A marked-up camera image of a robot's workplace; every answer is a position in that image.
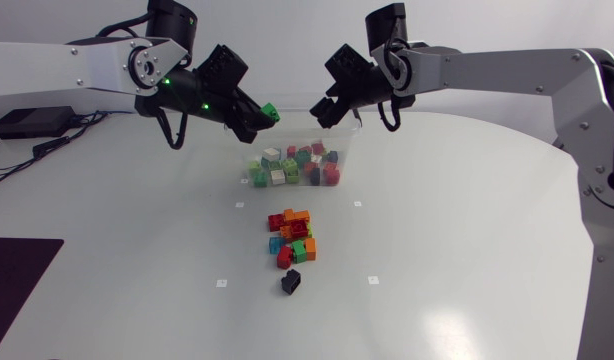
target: green block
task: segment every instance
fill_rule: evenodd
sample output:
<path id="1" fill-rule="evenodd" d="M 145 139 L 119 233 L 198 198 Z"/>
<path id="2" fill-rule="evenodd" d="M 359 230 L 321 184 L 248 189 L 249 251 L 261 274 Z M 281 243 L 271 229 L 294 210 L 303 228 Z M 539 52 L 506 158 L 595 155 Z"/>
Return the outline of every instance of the green block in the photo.
<path id="1" fill-rule="evenodd" d="M 298 171 L 298 163 L 294 159 L 285 159 L 282 161 L 283 170 L 285 173 L 290 173 L 293 171 Z"/>
<path id="2" fill-rule="evenodd" d="M 261 172 L 263 168 L 260 166 L 258 161 L 252 161 L 249 163 L 249 176 L 255 177 L 256 174 Z"/>
<path id="3" fill-rule="evenodd" d="M 287 184 L 298 184 L 300 176 L 298 175 L 298 169 L 285 173 L 285 180 Z"/>
<path id="4" fill-rule="evenodd" d="M 260 111 L 269 116 L 270 118 L 272 118 L 274 120 L 274 122 L 279 122 L 280 121 L 280 115 L 278 115 L 278 111 L 276 110 L 276 108 L 274 107 L 274 105 L 272 105 L 271 103 L 267 103 L 265 104 L 265 106 L 263 106 Z"/>
<path id="5" fill-rule="evenodd" d="M 255 187 L 267 187 L 267 174 L 265 172 L 259 172 L 254 176 Z"/>
<path id="6" fill-rule="evenodd" d="M 303 165 L 305 165 L 306 162 L 310 161 L 311 155 L 309 155 L 309 152 L 307 150 L 298 150 L 298 153 L 296 154 L 296 163 L 298 163 L 299 169 L 302 169 Z"/>
<path id="7" fill-rule="evenodd" d="M 305 251 L 305 245 L 302 240 L 295 240 L 291 243 L 291 248 L 294 251 L 294 262 L 296 264 L 300 264 L 301 262 L 307 261 L 307 251 Z"/>
<path id="8" fill-rule="evenodd" d="M 282 168 L 280 167 L 280 161 L 270 161 L 269 162 L 269 171 L 274 171 L 274 170 L 282 170 Z"/>

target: white wall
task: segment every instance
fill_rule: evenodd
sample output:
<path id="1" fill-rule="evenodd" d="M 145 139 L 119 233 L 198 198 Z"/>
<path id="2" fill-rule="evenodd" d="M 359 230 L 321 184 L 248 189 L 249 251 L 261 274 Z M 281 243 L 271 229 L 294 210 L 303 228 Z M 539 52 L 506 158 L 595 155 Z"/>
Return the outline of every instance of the white wall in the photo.
<path id="1" fill-rule="evenodd" d="M 343 43 L 369 59 L 364 17 L 389 3 L 180 1 L 199 16 L 194 66 L 216 43 L 226 44 L 250 66 L 241 87 L 254 99 L 305 108 L 332 84 L 323 64 Z M 141 15 L 146 4 L 147 0 L 0 0 L 0 41 L 66 43 Z M 414 0 L 406 6 L 410 40 L 430 45 L 463 52 L 553 47 L 614 51 L 614 0 Z M 80 112 L 131 109 L 133 97 L 87 90 L 0 97 L 0 116 L 15 107 L 63 104 Z M 415 110 L 480 118 L 546 141 L 555 137 L 545 98 L 445 91 L 419 96 Z"/>

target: transparent plastic bin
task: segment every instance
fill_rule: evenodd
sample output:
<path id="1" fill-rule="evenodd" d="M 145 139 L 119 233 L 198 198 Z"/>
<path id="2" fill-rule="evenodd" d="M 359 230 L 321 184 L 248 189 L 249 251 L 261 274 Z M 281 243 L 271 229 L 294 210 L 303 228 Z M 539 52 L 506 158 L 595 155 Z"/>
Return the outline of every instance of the transparent plastic bin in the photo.
<path id="1" fill-rule="evenodd" d="M 360 121 L 354 118 L 350 111 L 337 126 L 334 126 L 332 129 L 322 129 L 318 121 L 316 121 L 316 118 L 309 114 L 307 110 L 281 109 L 278 110 L 278 113 L 281 118 L 280 122 L 271 129 L 259 131 L 253 144 L 238 143 L 238 152 L 242 158 L 242 178 L 248 179 L 249 185 L 256 188 L 274 188 L 278 186 L 336 186 L 341 184 L 344 179 L 344 167 L 349 156 L 351 141 L 355 136 L 360 134 Z M 235 137 L 230 129 L 225 128 L 225 130 L 229 132 L 230 136 Z M 305 146 L 311 147 L 315 143 L 322 143 L 327 151 L 327 154 L 324 156 L 322 154 L 318 155 L 314 153 L 314 148 L 312 147 L 312 154 L 310 154 L 309 162 L 317 162 L 319 160 L 318 156 L 321 156 L 320 161 L 317 163 L 317 170 L 311 170 L 319 172 L 320 181 L 318 183 L 312 183 L 312 175 L 310 174 L 307 176 L 305 172 L 306 169 L 308 170 L 314 165 L 311 164 L 305 167 L 304 164 L 301 164 L 297 159 L 298 151 L 301 148 Z M 290 171 L 290 173 L 288 173 L 283 163 L 284 160 L 288 159 L 287 151 L 290 146 L 296 147 L 296 155 L 293 159 L 297 162 L 298 167 L 297 182 L 294 182 L 296 181 L 295 177 L 290 179 L 288 175 L 293 175 L 293 172 Z M 283 184 L 273 184 L 271 170 L 268 168 L 271 164 L 268 164 L 267 168 L 265 168 L 263 152 L 266 149 L 277 149 L 280 152 L 280 165 L 285 177 Z M 329 154 L 331 154 L 332 151 L 336 152 L 338 158 L 335 162 L 335 169 L 333 169 L 334 165 L 332 165 L 332 163 L 334 163 L 333 159 L 329 158 Z M 265 186 L 261 186 L 262 182 L 260 181 L 260 176 L 256 178 L 256 171 L 250 170 L 252 163 L 260 164 L 261 169 L 259 173 L 264 172 L 266 175 Z"/>

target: black mat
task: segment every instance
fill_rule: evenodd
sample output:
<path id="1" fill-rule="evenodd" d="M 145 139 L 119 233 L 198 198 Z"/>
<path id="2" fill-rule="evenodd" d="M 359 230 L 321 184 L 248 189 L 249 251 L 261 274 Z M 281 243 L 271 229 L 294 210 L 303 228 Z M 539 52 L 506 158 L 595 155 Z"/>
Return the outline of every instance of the black mat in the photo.
<path id="1" fill-rule="evenodd" d="M 0 342 L 62 245 L 58 239 L 0 238 Z"/>

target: toy block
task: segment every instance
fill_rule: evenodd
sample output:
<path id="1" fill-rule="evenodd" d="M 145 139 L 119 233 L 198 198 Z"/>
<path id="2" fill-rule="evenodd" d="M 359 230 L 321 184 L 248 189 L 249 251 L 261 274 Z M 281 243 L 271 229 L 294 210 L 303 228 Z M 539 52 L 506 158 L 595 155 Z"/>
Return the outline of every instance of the toy block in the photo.
<path id="1" fill-rule="evenodd" d="M 296 147 L 290 146 L 287 148 L 287 158 L 296 157 Z"/>
<path id="2" fill-rule="evenodd" d="M 296 220 L 305 220 L 306 222 L 309 222 L 310 221 L 309 211 L 304 210 L 304 211 L 295 212 L 294 218 Z"/>
<path id="3" fill-rule="evenodd" d="M 274 170 L 282 170 L 282 167 L 280 167 L 280 161 L 270 161 L 269 162 L 269 171 L 274 171 Z"/>
<path id="4" fill-rule="evenodd" d="M 258 161 L 251 161 L 249 163 L 249 176 L 253 178 L 261 171 L 263 171 L 263 168 L 262 166 L 260 166 L 260 163 L 258 163 Z"/>
<path id="5" fill-rule="evenodd" d="M 289 224 L 290 222 L 296 219 L 293 209 L 286 209 L 285 211 L 283 211 L 283 216 L 285 217 L 285 222 L 287 224 Z"/>
<path id="6" fill-rule="evenodd" d="M 290 171 L 286 174 L 287 184 L 298 184 L 300 176 L 298 175 L 298 169 Z"/>
<path id="7" fill-rule="evenodd" d="M 306 150 L 299 150 L 296 153 L 295 159 L 296 163 L 298 164 L 298 168 L 302 169 L 303 165 L 311 160 L 311 155 Z"/>
<path id="8" fill-rule="evenodd" d="M 289 223 L 289 227 L 291 229 L 291 237 L 294 239 L 306 237 L 309 234 L 305 220 L 294 220 Z"/>
<path id="9" fill-rule="evenodd" d="M 327 185 L 336 185 L 340 181 L 340 171 L 338 169 L 329 170 L 325 175 Z"/>
<path id="10" fill-rule="evenodd" d="M 269 160 L 270 162 L 278 161 L 280 160 L 280 151 L 274 148 L 265 149 L 263 150 L 263 158 Z"/>
<path id="11" fill-rule="evenodd" d="M 307 260 L 307 251 L 305 251 L 305 245 L 302 241 L 294 241 L 291 243 L 291 249 L 293 250 L 293 259 L 296 264 L 300 264 Z"/>
<path id="12" fill-rule="evenodd" d="M 310 176 L 311 171 L 314 169 L 318 169 L 318 164 L 316 164 L 315 162 L 310 161 L 303 165 L 303 173 L 305 174 L 305 176 Z"/>
<path id="13" fill-rule="evenodd" d="M 314 186 L 320 185 L 320 169 L 319 168 L 315 168 L 314 170 L 311 171 L 311 173 L 309 174 L 309 182 Z"/>
<path id="14" fill-rule="evenodd" d="M 305 239 L 305 251 L 307 252 L 307 260 L 316 260 L 316 239 Z"/>
<path id="15" fill-rule="evenodd" d="M 281 269 L 289 269 L 293 258 L 292 251 L 287 246 L 281 246 L 278 255 L 276 256 L 276 266 Z"/>
<path id="16" fill-rule="evenodd" d="M 327 176 L 327 172 L 329 172 L 329 170 L 336 170 L 337 166 L 338 164 L 336 163 L 330 163 L 330 162 L 326 163 L 325 167 L 323 167 L 323 174 Z"/>
<path id="17" fill-rule="evenodd" d="M 269 215 L 269 231 L 279 231 L 281 226 L 285 226 L 285 218 L 282 214 Z"/>
<path id="18" fill-rule="evenodd" d="M 262 108 L 260 108 L 260 112 L 269 116 L 274 122 L 280 121 L 280 115 L 278 115 L 278 111 L 271 103 L 265 104 Z"/>
<path id="19" fill-rule="evenodd" d="M 281 237 L 270 237 L 269 238 L 269 253 L 278 254 L 280 252 L 280 248 L 283 245 L 285 245 L 285 239 Z"/>
<path id="20" fill-rule="evenodd" d="M 254 186 L 255 187 L 267 187 L 267 174 L 264 172 L 259 172 L 254 176 Z"/>
<path id="21" fill-rule="evenodd" d="M 330 151 L 329 154 L 327 154 L 327 161 L 338 163 L 338 151 Z"/>
<path id="22" fill-rule="evenodd" d="M 283 225 L 280 227 L 280 236 L 284 237 L 287 242 L 292 242 L 291 228 L 289 225 Z"/>
<path id="23" fill-rule="evenodd" d="M 300 285 L 300 273 L 294 269 L 287 271 L 287 275 L 280 279 L 280 286 L 289 295 L 294 293 L 298 285 Z"/>
<path id="24" fill-rule="evenodd" d="M 282 185 L 285 183 L 285 172 L 282 170 L 274 170 L 271 172 L 272 185 Z"/>
<path id="25" fill-rule="evenodd" d="M 321 155 L 323 151 L 325 150 L 325 147 L 323 146 L 323 143 L 321 142 L 316 142 L 316 143 L 311 144 L 311 148 L 314 151 L 314 154 L 316 155 Z"/>
<path id="26" fill-rule="evenodd" d="M 298 171 L 298 163 L 294 159 L 283 160 L 281 163 L 281 166 L 283 167 L 283 170 L 285 171 L 285 173 L 288 173 L 291 171 Z"/>
<path id="27" fill-rule="evenodd" d="M 301 147 L 300 151 L 307 151 L 310 156 L 312 154 L 312 149 L 311 149 L 311 146 L 309 146 L 309 145 Z"/>

